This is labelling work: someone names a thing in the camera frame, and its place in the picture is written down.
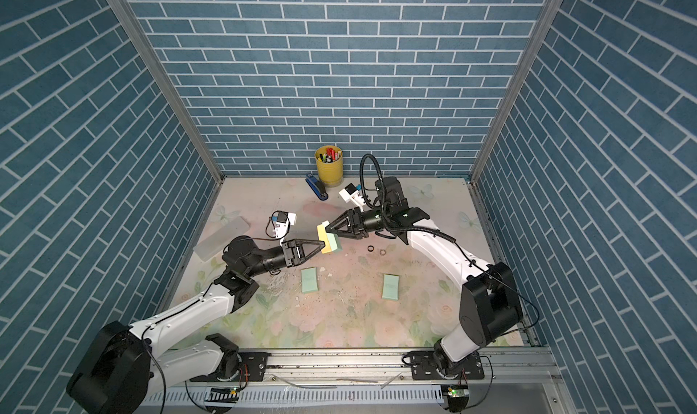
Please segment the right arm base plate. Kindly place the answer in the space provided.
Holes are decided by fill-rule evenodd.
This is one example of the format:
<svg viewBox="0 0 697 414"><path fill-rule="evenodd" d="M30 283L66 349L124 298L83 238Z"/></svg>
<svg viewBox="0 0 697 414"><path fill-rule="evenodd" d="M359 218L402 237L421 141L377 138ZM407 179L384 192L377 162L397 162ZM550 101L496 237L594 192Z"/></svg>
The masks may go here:
<svg viewBox="0 0 697 414"><path fill-rule="evenodd" d="M480 381L485 377L479 352L453 362L441 351L411 351L404 354L401 361L410 369L414 381Z"/></svg>

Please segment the tan box base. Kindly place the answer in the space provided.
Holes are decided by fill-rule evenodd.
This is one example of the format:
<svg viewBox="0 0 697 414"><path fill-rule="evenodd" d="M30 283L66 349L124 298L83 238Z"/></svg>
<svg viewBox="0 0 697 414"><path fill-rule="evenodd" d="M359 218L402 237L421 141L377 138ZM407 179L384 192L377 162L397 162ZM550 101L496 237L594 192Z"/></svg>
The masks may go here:
<svg viewBox="0 0 697 414"><path fill-rule="evenodd" d="M323 242L324 247L322 248L321 252L323 254L328 254L332 252L332 247L330 245L330 240L327 236L326 232L326 225L320 224L317 226L317 233L318 233L318 238L319 241Z"/></svg>

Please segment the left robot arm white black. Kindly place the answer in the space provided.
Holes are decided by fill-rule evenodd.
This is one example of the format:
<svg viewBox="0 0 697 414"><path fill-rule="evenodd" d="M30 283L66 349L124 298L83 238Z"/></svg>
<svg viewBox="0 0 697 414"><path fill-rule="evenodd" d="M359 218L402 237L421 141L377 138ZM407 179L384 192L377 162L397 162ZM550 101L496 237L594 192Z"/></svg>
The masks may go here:
<svg viewBox="0 0 697 414"><path fill-rule="evenodd" d="M325 246L291 239L261 249L250 236L234 238L223 252L224 272L203 292L144 320L101 328L68 381L67 395L89 413L132 413L171 384L208 375L236 377L238 347L221 334L181 352L172 347L248 303L259 288L255 276L301 266Z"/></svg>

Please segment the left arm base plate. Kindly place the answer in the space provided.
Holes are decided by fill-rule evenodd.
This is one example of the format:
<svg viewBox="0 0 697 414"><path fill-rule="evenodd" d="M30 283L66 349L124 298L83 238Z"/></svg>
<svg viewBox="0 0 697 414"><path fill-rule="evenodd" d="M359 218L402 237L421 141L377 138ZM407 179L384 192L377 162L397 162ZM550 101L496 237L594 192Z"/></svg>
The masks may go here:
<svg viewBox="0 0 697 414"><path fill-rule="evenodd" d="M192 382L261 382L267 369L268 352L238 352L225 355L217 369L208 374L192 378Z"/></svg>

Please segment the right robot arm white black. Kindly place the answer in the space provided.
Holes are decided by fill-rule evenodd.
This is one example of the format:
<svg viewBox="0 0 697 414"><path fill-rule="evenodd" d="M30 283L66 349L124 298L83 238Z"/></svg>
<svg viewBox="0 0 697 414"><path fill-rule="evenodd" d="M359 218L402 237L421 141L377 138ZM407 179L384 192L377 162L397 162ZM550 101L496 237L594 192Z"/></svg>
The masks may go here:
<svg viewBox="0 0 697 414"><path fill-rule="evenodd" d="M383 176L372 154L359 164L358 201L325 227L329 234L361 240L371 234L399 239L426 256L461 289L455 328L434 345L433 361L446 376L471 354L506 335L533 303L515 286L505 263L488 263L466 251L441 231L430 216L408 203L401 183Z"/></svg>

